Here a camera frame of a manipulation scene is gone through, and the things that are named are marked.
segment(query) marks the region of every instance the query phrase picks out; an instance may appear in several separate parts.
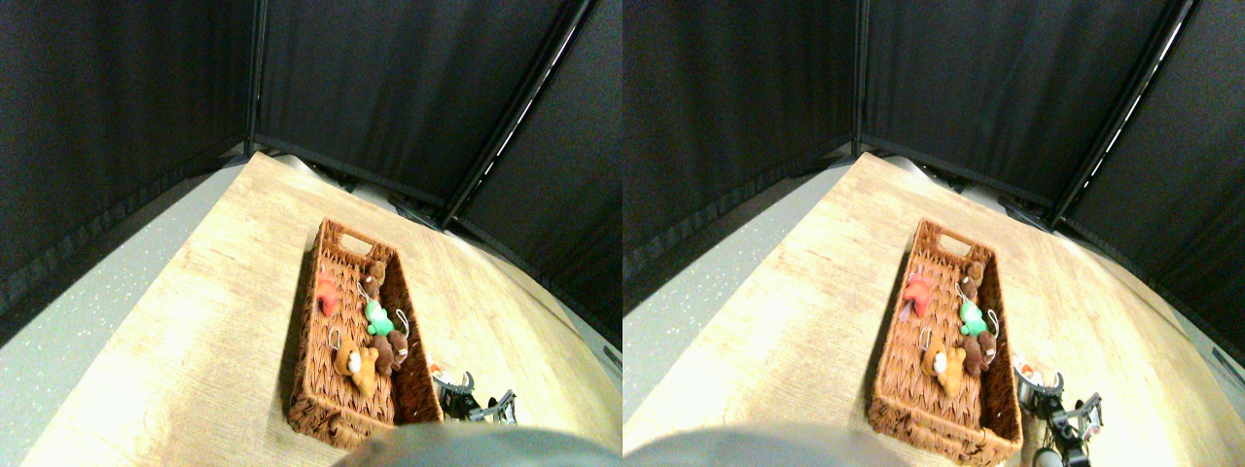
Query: stuffed animal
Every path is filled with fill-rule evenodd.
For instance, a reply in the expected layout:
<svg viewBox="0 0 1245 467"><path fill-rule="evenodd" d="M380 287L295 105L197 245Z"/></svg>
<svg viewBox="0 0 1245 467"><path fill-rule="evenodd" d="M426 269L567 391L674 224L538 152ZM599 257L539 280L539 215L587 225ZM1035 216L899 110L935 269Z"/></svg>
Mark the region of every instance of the stuffed animal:
<svg viewBox="0 0 1245 467"><path fill-rule="evenodd" d="M964 305L960 305L960 319L964 320L960 334L976 337L986 330L986 321L981 319L981 309L971 300L964 300Z"/></svg>
<svg viewBox="0 0 1245 467"><path fill-rule="evenodd" d="M908 288L904 289L904 300L911 300L909 304L916 309L916 316L925 316L925 309L930 304L930 281L920 274L914 274L911 279L908 280Z"/></svg>
<svg viewBox="0 0 1245 467"><path fill-rule="evenodd" d="M955 347L946 352L946 371L937 375L937 382L947 396L957 397L964 390L964 347Z"/></svg>
<svg viewBox="0 0 1245 467"><path fill-rule="evenodd" d="M315 280L315 304L325 316L332 316L332 313L337 309L339 300L337 283L332 280L332 275L324 270L321 265Z"/></svg>
<svg viewBox="0 0 1245 467"><path fill-rule="evenodd" d="M937 376L946 371L946 347L942 346L942 342L930 342L929 349L925 349L921 371L929 376Z"/></svg>
<svg viewBox="0 0 1245 467"><path fill-rule="evenodd" d="M380 357L380 351L365 347L359 355L362 359L362 367L351 374L350 379L355 381L355 387L359 387L359 394L371 397L376 394L376 359Z"/></svg>
<svg viewBox="0 0 1245 467"><path fill-rule="evenodd" d="M969 276L972 278L972 281L977 283L977 286L981 286L981 279L985 278L985 275L986 263L972 262L972 264L969 265Z"/></svg>
<svg viewBox="0 0 1245 467"><path fill-rule="evenodd" d="M382 335L372 336L372 349L380 352L376 356L376 372L390 377L393 372L393 347L390 346L388 337Z"/></svg>
<svg viewBox="0 0 1245 467"><path fill-rule="evenodd" d="M969 300L977 300L977 283L967 275L965 275L964 279L960 279L960 291L962 291L964 296L967 296Z"/></svg>
<svg viewBox="0 0 1245 467"><path fill-rule="evenodd" d="M350 376L359 371L362 366L362 361L359 356L359 347L355 346L355 341L350 340L349 336L341 339L341 346L337 347L337 355L332 360L332 369L337 371L339 375Z"/></svg>
<svg viewBox="0 0 1245 467"><path fill-rule="evenodd" d="M995 354L998 346L995 342L995 335L981 333L977 335L977 341L981 344L981 371L990 370L990 364L995 362Z"/></svg>
<svg viewBox="0 0 1245 467"><path fill-rule="evenodd" d="M385 284L385 262L372 262L367 265L367 276L364 278L364 293L372 300L381 299L381 285Z"/></svg>
<svg viewBox="0 0 1245 467"><path fill-rule="evenodd" d="M364 316L367 318L367 334L383 336L393 330L393 321L390 321L388 314L381 308L380 301L367 300Z"/></svg>
<svg viewBox="0 0 1245 467"><path fill-rule="evenodd" d="M981 355L981 344L974 337L964 336L960 345L964 346L964 372L972 377L981 376L981 371L990 367Z"/></svg>
<svg viewBox="0 0 1245 467"><path fill-rule="evenodd" d="M402 369L402 362L406 361L406 354L407 354L406 336L402 335L402 331L395 329L390 331L388 339L390 339L390 347L393 349L393 364L392 364L393 371L397 371Z"/></svg>

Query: wooden table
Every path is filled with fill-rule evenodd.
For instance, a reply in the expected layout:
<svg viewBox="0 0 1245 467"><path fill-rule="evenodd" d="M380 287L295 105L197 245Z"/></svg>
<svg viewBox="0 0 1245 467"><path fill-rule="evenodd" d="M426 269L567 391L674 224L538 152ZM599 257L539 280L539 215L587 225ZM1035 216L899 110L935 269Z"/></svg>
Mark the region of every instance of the wooden table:
<svg viewBox="0 0 1245 467"><path fill-rule="evenodd" d="M698 427L774 420L872 432L865 387L921 217L995 248L1013 349L1063 372L1066 406L1101 392L1096 466L1245 463L1245 425L1153 291L1072 242L868 154L675 362L624 427L624 451ZM1041 430L1026 422L1025 462ZM952 465L875 436L913 465Z"/></svg>
<svg viewBox="0 0 1245 467"><path fill-rule="evenodd" d="M26 465L329 465L345 451L290 430L291 313L332 217L398 249L433 362L477 397L518 395L523 426L621 448L621 395L543 290L488 254L263 154L96 357Z"/></svg>

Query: speckled floor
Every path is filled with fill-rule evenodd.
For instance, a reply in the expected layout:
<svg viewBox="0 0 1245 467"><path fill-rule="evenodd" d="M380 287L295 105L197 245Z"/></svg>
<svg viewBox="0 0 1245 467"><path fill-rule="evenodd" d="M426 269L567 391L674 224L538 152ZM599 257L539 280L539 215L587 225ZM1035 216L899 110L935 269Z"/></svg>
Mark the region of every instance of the speckled floor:
<svg viewBox="0 0 1245 467"><path fill-rule="evenodd" d="M888 157L885 161L924 176L916 164L905 158ZM664 284L622 319L624 422L631 418L654 386L665 377L684 350L696 339L696 335L726 304L726 300L743 280L752 274L752 270L834 187L834 183L843 178L849 168L850 166L837 167L812 177L781 182L688 239L690 243L721 240L712 248L707 248L705 254L679 271L674 279ZM936 178L933 181L950 189L944 181ZM997 202L998 192L972 186L961 194L987 208L1006 213ZM773 204L763 208L766 203ZM733 232L722 232L732 228ZM1094 247L1081 244L1101 257L1106 257ZM1229 374L1229 370L1213 357L1214 344L1210 339L1179 313L1177 316L1203 359L1211 367L1211 372L1215 374L1229 401L1245 418L1245 385L1238 382ZM1230 365L1235 366L1239 374L1245 375L1239 364L1230 361Z"/></svg>
<svg viewBox="0 0 1245 467"><path fill-rule="evenodd" d="M337 186L293 156L276 159ZM76 255L63 268L71 273L49 286L62 293L30 296L9 311L34 318L0 347L0 466L25 458L112 333L244 167L176 186ZM388 192L376 186L360 184L352 194L396 210L387 200ZM22 306L29 311L20 311ZM620 369L603 354L606 341L563 309L605 372L621 385Z"/></svg>

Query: black fabric backdrop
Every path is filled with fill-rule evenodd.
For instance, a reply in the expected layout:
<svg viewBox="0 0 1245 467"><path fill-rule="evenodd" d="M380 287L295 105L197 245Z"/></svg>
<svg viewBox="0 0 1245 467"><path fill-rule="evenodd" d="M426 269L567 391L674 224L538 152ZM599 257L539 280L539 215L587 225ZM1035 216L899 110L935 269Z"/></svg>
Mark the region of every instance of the black fabric backdrop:
<svg viewBox="0 0 1245 467"><path fill-rule="evenodd" d="M256 139L444 205L559 6L270 0Z"/></svg>
<svg viewBox="0 0 1245 467"><path fill-rule="evenodd" d="M0 313L242 141L251 9L0 4Z"/></svg>
<svg viewBox="0 0 1245 467"><path fill-rule="evenodd" d="M1165 7L872 1L863 141L1051 207Z"/></svg>
<svg viewBox="0 0 1245 467"><path fill-rule="evenodd" d="M621 349L619 20L596 4L458 220Z"/></svg>
<svg viewBox="0 0 1245 467"><path fill-rule="evenodd" d="M1238 361L1245 361L1243 50L1245 5L1200 1L1069 217L1169 303L1209 324L1201 328Z"/></svg>
<svg viewBox="0 0 1245 467"><path fill-rule="evenodd" d="M848 142L855 2L627 2L624 278Z"/></svg>

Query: wicker basket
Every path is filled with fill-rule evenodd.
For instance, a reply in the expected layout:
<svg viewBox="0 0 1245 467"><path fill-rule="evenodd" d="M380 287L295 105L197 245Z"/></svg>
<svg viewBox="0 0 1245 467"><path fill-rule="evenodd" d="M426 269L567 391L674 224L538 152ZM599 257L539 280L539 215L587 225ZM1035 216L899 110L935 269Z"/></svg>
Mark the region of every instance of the wicker basket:
<svg viewBox="0 0 1245 467"><path fill-rule="evenodd" d="M947 252L940 244L942 235L970 247L966 257ZM960 296L955 280L972 262L986 264L977 291L977 305L998 315L997 354L990 370L981 377L965 375L964 391L947 397L934 377L921 372L921 350L918 340L923 328L942 339L949 347L960 339ZM886 344L878 362L878 377L869 405L869 425L879 433L903 440L913 446L941 453L965 465L990 466L1016 453L1023 442L1020 405L1016 401L1016 380L1011 370L1011 345L1007 339L1007 314L998 286L998 260L995 252L977 242L947 230L929 219L921 219L913 242L913 252L904 271L906 278L924 267L930 279L931 296L925 316L911 313L900 321L904 300L896 299Z"/></svg>
<svg viewBox="0 0 1245 467"><path fill-rule="evenodd" d="M352 253L341 245L342 234L372 245L366 255ZM303 334L299 360L294 370L293 401L289 422L294 431L311 435L340 448L355 448L377 430L395 425L441 421L441 405L428 374L428 359L420 337L420 325L411 304L411 294L402 275L397 252L359 232L325 218L320 224L312 247L311 274L303 305ZM380 289L380 303L390 311L390 319L402 329L395 316L402 310L411 324L407 337L407 359L401 370L391 377L377 375L376 392L364 399L349 376L341 376L332 367L334 350L329 345L329 330L339 329L360 347L367 346L367 319L364 318L364 299L355 283L364 278L366 267L374 260L388 264ZM329 271L337 283L340 303L332 316L325 316L316 308L315 285L317 271Z"/></svg>

